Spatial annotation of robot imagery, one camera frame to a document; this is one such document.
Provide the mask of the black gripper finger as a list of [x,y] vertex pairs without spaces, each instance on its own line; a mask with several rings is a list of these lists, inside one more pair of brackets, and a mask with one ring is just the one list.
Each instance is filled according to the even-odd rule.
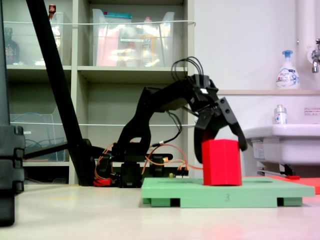
[[218,109],[219,109],[219,116],[218,116],[218,129],[222,129],[224,127],[229,126],[231,132],[238,137],[238,145],[239,149],[244,152],[247,150],[248,145],[246,142],[245,135],[238,123],[237,118],[235,117],[227,99],[225,97],[216,101]]
[[201,113],[194,127],[194,153],[197,161],[203,163],[202,143],[214,140],[220,129],[227,125],[222,115]]

